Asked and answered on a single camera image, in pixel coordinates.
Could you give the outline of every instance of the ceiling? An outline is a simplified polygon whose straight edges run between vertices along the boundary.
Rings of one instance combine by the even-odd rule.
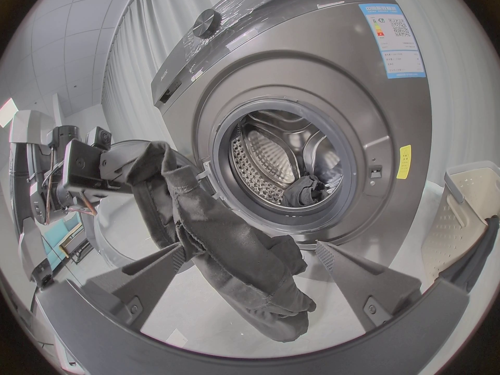
[[[128,0],[38,0],[0,59],[0,107],[53,116],[59,94],[64,115],[101,102],[111,38]],[[9,157],[9,127],[0,128],[0,168]]]

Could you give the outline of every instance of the cable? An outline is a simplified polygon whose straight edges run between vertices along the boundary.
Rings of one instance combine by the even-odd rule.
[[[84,203],[87,206],[87,208],[91,211],[92,215],[96,216],[97,215],[97,211],[93,207],[93,205],[91,204],[91,202],[89,201],[89,199],[87,198],[87,196],[85,196],[82,191],[80,192],[80,196],[82,197],[82,200],[84,201]]]
[[[72,209],[72,208],[69,208],[68,209],[68,212],[80,212],[81,214],[87,214],[87,215],[90,215],[90,216],[93,216],[92,212],[91,211],[88,211],[88,210],[85,210],[85,209]]]
[[[46,221],[45,225],[48,225],[51,222],[51,193],[52,193],[52,176],[54,171],[54,155],[55,150],[51,148],[51,171],[48,177],[48,190],[47,190],[47,205],[46,205]]]

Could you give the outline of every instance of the wire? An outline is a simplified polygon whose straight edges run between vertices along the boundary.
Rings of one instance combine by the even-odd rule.
[[[82,197],[82,200],[84,201],[84,203],[87,206],[87,208],[91,211],[92,215],[96,216],[97,215],[97,211],[93,207],[93,205],[91,204],[91,202],[89,202],[89,199],[87,198],[87,196],[85,196],[82,191],[80,192],[80,196]]]
[[[44,180],[43,180],[43,182],[41,183],[41,187],[44,187],[44,186],[45,186],[45,184],[47,183],[47,181],[48,181],[48,179],[50,178],[50,176],[51,176],[54,172],[56,172],[59,168],[61,168],[61,167],[63,166],[63,164],[64,164],[64,161],[61,161],[61,162],[57,163],[57,164],[54,166],[53,170],[49,172],[49,174],[45,177],[45,179],[44,179]]]
[[[78,212],[78,213],[79,213],[79,212],[80,212],[80,213],[82,213],[82,214],[88,214],[88,215],[90,215],[90,216],[93,216],[93,214],[92,214],[92,212],[91,212],[91,211],[88,211],[88,210],[85,210],[85,209],[73,209],[73,208],[69,208],[69,209],[68,209],[68,212],[71,212],[71,213],[72,213],[72,212],[74,212],[74,213],[76,213],[76,212]]]
[[[48,190],[47,190],[47,205],[46,205],[46,221],[45,225],[48,225],[51,222],[51,194],[52,194],[52,176],[54,171],[54,155],[55,150],[51,148],[51,172],[48,177]]]

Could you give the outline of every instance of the washing machine drum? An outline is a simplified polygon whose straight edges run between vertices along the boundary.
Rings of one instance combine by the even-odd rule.
[[[216,6],[204,14],[215,23],[203,34],[198,19],[152,89],[178,151],[250,224],[303,247],[351,241],[364,254],[376,241],[375,254],[391,259],[422,196],[430,97],[421,61],[418,73],[388,66],[364,10],[373,2],[396,7],[264,0],[210,36],[217,16],[228,15]],[[303,188],[309,200],[291,203]]]

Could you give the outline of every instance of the black fabric in drum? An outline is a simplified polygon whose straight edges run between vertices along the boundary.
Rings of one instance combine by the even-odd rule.
[[[314,175],[296,180],[283,192],[281,205],[284,207],[307,207],[328,197],[324,184]]]

